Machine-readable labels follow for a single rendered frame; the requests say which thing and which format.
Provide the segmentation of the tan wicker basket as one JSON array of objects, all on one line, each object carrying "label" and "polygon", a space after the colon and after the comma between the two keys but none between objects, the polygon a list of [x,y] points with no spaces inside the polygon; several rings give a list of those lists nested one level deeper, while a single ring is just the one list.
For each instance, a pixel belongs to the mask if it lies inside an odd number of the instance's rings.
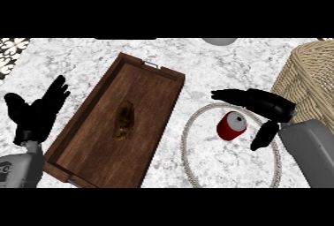
[{"label": "tan wicker basket", "polygon": [[296,103],[296,123],[318,119],[334,133],[334,40],[293,49],[272,92]]}]

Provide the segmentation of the red can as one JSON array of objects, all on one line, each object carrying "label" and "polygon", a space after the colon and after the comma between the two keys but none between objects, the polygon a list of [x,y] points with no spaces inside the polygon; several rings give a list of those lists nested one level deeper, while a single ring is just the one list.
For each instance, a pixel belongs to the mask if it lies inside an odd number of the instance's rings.
[{"label": "red can", "polygon": [[236,111],[230,111],[217,123],[217,136],[232,141],[247,131],[245,117]]}]

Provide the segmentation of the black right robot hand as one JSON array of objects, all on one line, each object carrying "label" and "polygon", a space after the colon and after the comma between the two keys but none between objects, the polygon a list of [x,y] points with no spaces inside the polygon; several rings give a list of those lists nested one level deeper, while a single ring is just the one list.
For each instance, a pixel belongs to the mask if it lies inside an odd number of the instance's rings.
[{"label": "black right robot hand", "polygon": [[211,92],[211,98],[241,106],[269,119],[257,131],[250,150],[256,151],[259,148],[267,147],[279,131],[279,123],[288,123],[293,118],[296,104],[278,94],[254,88],[247,91],[238,89],[216,90]]}]

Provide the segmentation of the grey round object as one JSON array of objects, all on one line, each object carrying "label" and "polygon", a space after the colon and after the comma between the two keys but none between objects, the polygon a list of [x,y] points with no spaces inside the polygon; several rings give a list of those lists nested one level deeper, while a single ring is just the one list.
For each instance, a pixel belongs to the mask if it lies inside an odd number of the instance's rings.
[{"label": "grey round object", "polygon": [[204,41],[214,46],[228,46],[236,38],[204,38]]}]

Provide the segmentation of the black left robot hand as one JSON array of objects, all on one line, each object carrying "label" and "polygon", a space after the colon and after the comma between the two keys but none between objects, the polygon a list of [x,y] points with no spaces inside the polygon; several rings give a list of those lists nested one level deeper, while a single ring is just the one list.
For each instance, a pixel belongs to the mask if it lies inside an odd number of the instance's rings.
[{"label": "black left robot hand", "polygon": [[18,146],[22,146],[29,140],[38,143],[46,141],[69,94],[65,77],[59,75],[49,86],[46,94],[31,104],[25,102],[16,93],[4,95],[7,115],[16,123],[13,143]]}]

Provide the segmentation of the black and white patterned tile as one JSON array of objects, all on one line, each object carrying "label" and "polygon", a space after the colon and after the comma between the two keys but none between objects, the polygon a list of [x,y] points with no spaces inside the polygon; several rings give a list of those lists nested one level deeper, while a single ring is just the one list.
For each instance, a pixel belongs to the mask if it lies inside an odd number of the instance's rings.
[{"label": "black and white patterned tile", "polygon": [[0,38],[0,80],[4,80],[12,72],[28,44],[29,38]]}]

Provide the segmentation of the brown wooden tray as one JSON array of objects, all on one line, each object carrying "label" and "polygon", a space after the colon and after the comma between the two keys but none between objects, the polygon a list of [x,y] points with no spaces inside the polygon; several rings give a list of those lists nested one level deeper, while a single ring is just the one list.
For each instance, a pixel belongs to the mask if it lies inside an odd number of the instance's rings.
[{"label": "brown wooden tray", "polygon": [[185,75],[121,53],[46,153],[44,171],[83,188],[140,187]]}]

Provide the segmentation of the round marble-patterned placemat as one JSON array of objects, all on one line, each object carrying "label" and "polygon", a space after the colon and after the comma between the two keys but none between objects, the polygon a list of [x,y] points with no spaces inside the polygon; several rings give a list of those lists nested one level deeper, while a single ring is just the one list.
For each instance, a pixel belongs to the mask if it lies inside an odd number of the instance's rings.
[{"label": "round marble-patterned placemat", "polygon": [[[230,111],[247,119],[247,131],[225,141],[216,132],[220,118]],[[205,105],[189,117],[182,133],[182,162],[194,188],[276,188],[282,178],[282,157],[276,142],[251,151],[251,140],[262,119],[226,103]]]}]

